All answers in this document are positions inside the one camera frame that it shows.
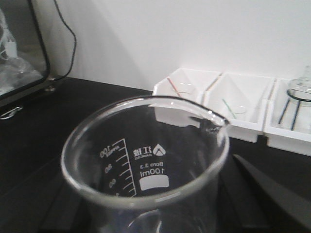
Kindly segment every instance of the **white plastic tray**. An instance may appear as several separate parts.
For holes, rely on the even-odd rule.
[[[179,68],[168,77],[173,80],[177,90],[179,89],[179,83],[177,80],[180,80],[181,82],[188,80],[192,84],[193,90],[191,93],[180,92],[179,95],[185,99],[189,99],[197,103],[202,103],[204,92],[217,79],[219,75],[220,72],[217,71]],[[168,78],[163,79],[155,85],[153,95],[178,96]]]
[[[262,134],[274,78],[225,73],[205,93],[203,105],[227,117],[229,136],[256,142]]]
[[[268,103],[263,131],[268,137],[268,146],[311,156],[311,107],[300,106],[294,130],[291,131],[297,103],[290,101],[281,124],[278,123],[288,100],[288,82],[286,79],[277,80]]]

